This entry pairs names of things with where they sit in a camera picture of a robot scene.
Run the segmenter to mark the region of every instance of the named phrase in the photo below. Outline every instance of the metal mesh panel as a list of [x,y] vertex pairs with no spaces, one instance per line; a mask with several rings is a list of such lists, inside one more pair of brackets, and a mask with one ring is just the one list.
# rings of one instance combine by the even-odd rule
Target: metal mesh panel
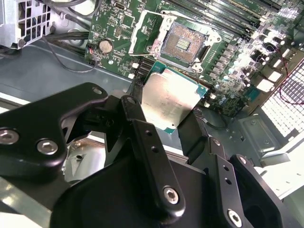
[[[304,61],[291,73],[281,91],[285,100],[291,103],[303,102]],[[264,103],[262,109],[284,137],[293,131],[303,131],[304,105],[282,101],[278,90]]]
[[35,0],[3,0],[0,8],[6,12],[0,24],[0,45],[19,49],[49,33],[50,7]]

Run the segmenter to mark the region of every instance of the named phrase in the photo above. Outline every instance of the black plastic part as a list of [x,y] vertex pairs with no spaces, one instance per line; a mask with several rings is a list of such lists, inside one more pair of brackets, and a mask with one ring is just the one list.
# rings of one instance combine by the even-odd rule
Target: black plastic part
[[282,201],[275,195],[249,160],[233,155],[244,214],[255,228],[301,228]]
[[[171,228],[207,228],[206,177],[199,170],[170,161],[187,201],[183,216]],[[135,158],[128,156],[67,190],[54,207],[50,228],[159,228],[149,210]]]
[[188,164],[192,164],[203,152],[209,136],[204,122],[191,111],[177,129],[183,154],[189,158]]
[[[85,83],[2,113],[1,129],[15,130],[19,140],[11,145],[0,144],[0,175],[32,180],[56,176],[66,158],[66,142],[77,117],[94,105],[102,105],[106,99],[104,89]],[[43,139],[54,141],[58,151],[52,155],[40,153],[37,143]]]

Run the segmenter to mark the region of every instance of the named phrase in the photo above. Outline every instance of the capacitor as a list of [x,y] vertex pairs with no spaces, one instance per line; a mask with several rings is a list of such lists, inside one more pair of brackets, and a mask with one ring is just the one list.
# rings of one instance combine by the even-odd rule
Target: capacitor
[[270,38],[267,37],[267,36],[264,36],[264,35],[261,35],[259,38],[260,38],[260,40],[261,40],[262,42],[264,42],[264,43],[267,43],[267,42],[270,41]]
[[276,46],[273,45],[272,43],[269,43],[269,42],[263,44],[263,46],[264,46],[264,47],[266,48],[266,50],[269,51],[269,52],[273,52],[273,51],[276,50]]
[[243,73],[244,73],[246,76],[249,76],[249,75],[250,75],[250,71],[249,71],[249,70],[243,69],[242,71],[243,71]]
[[228,72],[229,72],[230,74],[232,74],[232,73],[233,73],[233,71],[234,71],[234,69],[233,69],[233,68],[229,68],[229,69],[228,69]]
[[232,61],[232,64],[235,65],[235,66],[238,66],[238,65],[239,65],[239,61],[233,60],[233,61]]
[[263,56],[262,56],[262,58],[263,58],[265,61],[270,60],[270,57],[269,57],[269,56],[267,56],[267,55],[263,55]]
[[280,39],[279,37],[274,37],[274,41],[279,43],[280,45],[284,45],[285,44],[285,41]]
[[260,59],[259,60],[259,63],[262,65],[262,66],[265,66],[266,65],[266,61],[264,59]]
[[273,31],[271,31],[271,30],[266,29],[266,30],[264,31],[264,34],[265,34],[266,36],[271,37],[271,36],[273,36],[273,35],[274,35],[274,32],[273,32]]
[[246,87],[250,87],[250,82],[246,79],[243,79],[243,83],[245,84]]

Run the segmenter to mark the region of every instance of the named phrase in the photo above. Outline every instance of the electronic component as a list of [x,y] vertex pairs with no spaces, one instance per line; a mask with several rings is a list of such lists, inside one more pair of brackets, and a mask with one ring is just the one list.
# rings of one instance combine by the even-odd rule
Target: electronic component
[[274,52],[276,50],[276,46],[273,45],[272,43],[269,43],[269,42],[268,43],[264,43],[263,47],[265,47],[266,50],[269,51],[269,52]]
[[250,71],[249,71],[249,70],[243,69],[242,71],[243,71],[243,73],[244,73],[246,76],[249,76],[249,75],[250,75]]
[[284,45],[285,41],[280,39],[279,37],[274,37],[273,40],[277,42],[279,45]]
[[231,45],[231,44],[228,44],[228,45],[226,46],[226,48],[227,48],[227,50],[229,50],[229,51],[236,51],[236,49],[237,49],[236,46]]
[[217,67],[213,67],[213,69],[212,69],[215,73],[222,73],[222,70],[221,69],[219,69],[219,68],[217,68]]
[[223,55],[225,55],[228,58],[231,58],[233,56],[233,54],[230,51],[223,51]]
[[246,79],[243,79],[243,83],[246,87],[250,87],[250,82]]
[[271,40],[269,37],[264,36],[264,35],[261,35],[259,38],[264,43],[267,43],[267,42],[269,42]]
[[270,59],[270,57],[267,56],[267,55],[262,55],[262,58],[263,58],[265,61],[268,61],[268,60]]
[[211,78],[217,78],[217,77],[218,77],[218,75],[216,75],[216,74],[214,74],[214,73],[212,73],[212,72],[209,74],[209,76],[210,76]]
[[262,90],[263,92],[269,92],[274,87],[274,84],[269,80],[262,79],[262,81],[257,85],[257,89]]
[[113,45],[111,41],[104,39],[99,43],[99,49],[102,53],[108,54],[113,50]]
[[268,37],[272,37],[275,33],[274,33],[273,31],[271,31],[271,30],[266,29],[266,30],[264,31],[264,34],[265,34],[266,36],[268,36]]
[[118,8],[119,10],[125,10],[126,9],[126,5],[124,5],[124,4],[122,4],[121,2],[118,2],[118,1],[114,3],[114,6],[116,8]]
[[221,63],[221,62],[217,62],[216,66],[219,67],[219,68],[225,68],[226,65]]
[[227,64],[227,63],[229,62],[229,59],[226,58],[226,57],[224,57],[224,56],[220,56],[220,57],[219,57],[219,61],[221,61],[222,63]]
[[[152,66],[133,67],[134,58],[147,59],[161,61],[190,79],[214,87],[225,94],[226,101],[223,105],[219,105],[218,99],[209,101],[209,108],[234,116],[244,105],[237,100],[247,99],[248,89],[241,80],[250,77],[247,85],[251,85],[250,88],[258,85],[258,81],[254,81],[261,78],[258,75],[263,68],[271,59],[278,58],[278,46],[282,53],[290,48],[280,45],[278,38],[293,37],[294,18],[301,16],[302,6],[296,0],[291,0],[284,6],[285,11],[277,14],[274,12],[279,8],[273,1],[241,1],[238,4],[242,7],[227,0],[210,3],[139,0],[131,4],[128,0],[103,1],[101,10],[93,18],[89,43],[111,41],[111,56],[118,57],[113,59],[115,64],[108,64],[108,56],[96,57],[100,66],[121,76],[128,77],[131,73],[135,77],[147,77]],[[125,9],[114,7],[115,2],[123,4]],[[291,17],[283,18],[284,12],[289,12]],[[292,54],[286,55],[287,61]],[[93,60],[89,52],[85,58]],[[283,70],[282,62],[278,61],[276,70]],[[237,99],[231,101],[231,94]]]
[[174,22],[168,32],[162,54],[177,58],[185,63],[193,63],[204,47],[206,36]]
[[282,76],[280,72],[270,68],[269,66],[263,68],[262,74],[272,82],[277,82],[278,79]]
[[260,59],[259,60],[259,63],[262,65],[262,66],[265,66],[266,65],[266,61],[264,59]]

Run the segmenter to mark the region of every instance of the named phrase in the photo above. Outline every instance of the black metal bracket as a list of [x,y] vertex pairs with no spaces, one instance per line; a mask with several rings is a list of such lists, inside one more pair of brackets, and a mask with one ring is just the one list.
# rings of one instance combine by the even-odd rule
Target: black metal bracket
[[244,213],[254,227],[301,227],[247,158],[237,154],[229,161],[236,170]]
[[[95,105],[103,106],[107,97],[101,87],[85,83],[1,114],[0,130],[10,131],[8,143],[0,144],[0,175],[42,180],[56,176],[66,158],[66,142],[77,117]],[[54,142],[56,152],[39,152],[42,140]]]
[[[133,152],[155,219],[171,224],[185,211],[185,198],[156,129],[146,122],[140,102],[132,96],[108,97],[102,88],[86,83],[4,113],[0,126],[19,135],[16,142],[0,145],[2,176],[32,181],[55,177],[67,155],[66,143],[94,130],[106,134],[108,152],[116,151],[118,157]],[[44,139],[57,149],[39,152],[38,143]],[[174,191],[174,201],[168,189]]]
[[[112,165],[72,186],[59,198],[51,228],[111,226],[104,221],[106,216],[100,219],[98,213],[91,215],[87,207],[103,213],[107,208],[114,209],[111,213],[117,208],[124,212],[130,210],[132,219],[128,219],[128,224],[135,219],[134,227],[137,224],[149,224],[148,227],[183,224],[185,227],[190,223],[193,227],[300,227],[248,160],[235,155],[227,161],[221,143],[208,136],[203,122],[193,112],[178,131],[190,163],[203,156],[200,168],[205,174],[168,160],[155,127],[146,122],[140,101],[134,96],[124,95],[120,99],[108,96],[105,90],[91,83],[0,115],[1,130],[0,175],[11,181],[15,179],[20,189],[25,180],[30,183],[29,179],[45,181],[55,177],[66,158],[66,144],[91,131],[105,133],[107,153],[117,154]],[[47,151],[38,149],[42,140],[53,142],[46,144]],[[119,180],[110,176],[119,176]],[[33,192],[31,185],[27,188]],[[112,196],[110,201],[106,198],[108,195]],[[188,209],[185,195],[190,202]],[[116,198],[126,204],[120,204]],[[139,218],[142,211],[145,217]],[[83,214],[89,219],[83,221]]]

